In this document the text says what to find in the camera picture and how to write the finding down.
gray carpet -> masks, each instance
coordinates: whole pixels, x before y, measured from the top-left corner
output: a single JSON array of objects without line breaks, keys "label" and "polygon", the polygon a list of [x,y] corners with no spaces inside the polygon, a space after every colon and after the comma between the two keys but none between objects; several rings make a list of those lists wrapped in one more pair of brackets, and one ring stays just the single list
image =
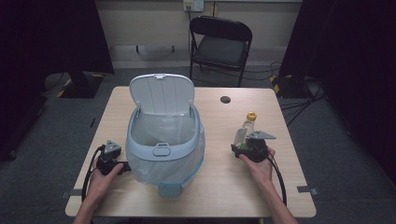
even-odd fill
[{"label": "gray carpet", "polygon": [[[269,66],[247,68],[242,87],[271,88]],[[56,98],[68,75],[49,76],[48,97],[41,116],[24,136],[17,159],[0,163],[0,223],[70,223],[64,213],[63,191],[74,187],[98,122],[114,87],[127,86],[138,75],[187,75],[188,67],[117,69],[106,76],[94,99]],[[237,78],[194,68],[195,86],[234,87]],[[318,84],[310,83],[315,91]],[[306,99],[279,99],[282,107]],[[299,107],[284,110],[286,122]],[[342,117],[326,97],[315,101],[289,126],[317,215],[300,223],[396,223],[396,189],[370,154],[348,135]],[[127,223],[127,218],[96,218],[95,223]],[[248,223],[244,219],[208,219],[202,223]],[[175,219],[145,219],[143,223],[179,223]]]}]

bottle cap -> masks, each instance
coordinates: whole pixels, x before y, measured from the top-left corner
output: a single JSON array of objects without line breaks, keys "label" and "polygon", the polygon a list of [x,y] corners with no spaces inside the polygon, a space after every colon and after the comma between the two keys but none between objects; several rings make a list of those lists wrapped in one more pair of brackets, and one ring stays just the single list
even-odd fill
[{"label": "bottle cap", "polygon": [[254,120],[256,120],[256,118],[257,118],[257,114],[256,113],[254,113],[254,112],[248,112],[247,113],[247,119],[248,120],[254,121]]}]

flip lid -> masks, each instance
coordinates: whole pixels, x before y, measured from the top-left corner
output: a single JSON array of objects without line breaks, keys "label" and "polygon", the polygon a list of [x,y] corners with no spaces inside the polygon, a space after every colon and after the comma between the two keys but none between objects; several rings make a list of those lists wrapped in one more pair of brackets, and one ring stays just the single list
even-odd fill
[{"label": "flip lid", "polygon": [[140,112],[151,115],[190,113],[194,85],[187,77],[151,74],[132,79],[129,90]]}]

chair backrest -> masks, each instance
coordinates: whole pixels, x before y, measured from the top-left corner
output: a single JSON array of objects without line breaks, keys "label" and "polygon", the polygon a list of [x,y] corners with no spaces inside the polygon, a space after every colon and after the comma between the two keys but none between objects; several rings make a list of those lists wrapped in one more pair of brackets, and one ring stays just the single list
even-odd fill
[{"label": "chair backrest", "polygon": [[190,22],[191,35],[209,35],[218,38],[227,38],[251,42],[253,34],[250,29],[240,21],[230,21],[216,17],[200,16]]}]

wire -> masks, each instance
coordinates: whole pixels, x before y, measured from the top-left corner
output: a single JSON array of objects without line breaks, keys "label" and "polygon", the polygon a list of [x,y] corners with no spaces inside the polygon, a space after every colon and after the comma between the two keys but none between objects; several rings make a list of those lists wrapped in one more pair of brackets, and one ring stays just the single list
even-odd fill
[{"label": "wire", "polygon": [[84,184],[82,185],[82,192],[81,192],[81,201],[82,201],[82,202],[84,202],[85,198],[87,197],[88,181],[90,180],[91,174],[92,174],[92,172],[93,172],[93,170],[91,171],[91,168],[92,168],[93,162],[94,162],[94,160],[95,160],[95,158],[96,158],[96,154],[97,154],[99,151],[105,149],[105,147],[106,147],[105,145],[101,145],[101,146],[100,146],[99,148],[97,148],[97,149],[95,150],[95,152],[93,153],[90,166],[88,167],[87,174],[85,175]]},{"label": "wire", "polygon": [[279,179],[279,185],[280,185],[280,188],[282,190],[282,201],[287,206],[288,205],[288,198],[287,198],[287,195],[286,195],[285,183],[283,182],[282,174],[280,173],[279,168],[277,167],[275,157],[273,156],[273,158],[271,160],[269,158],[267,158],[267,160],[269,162],[271,162],[271,164],[274,166],[277,178]]}]

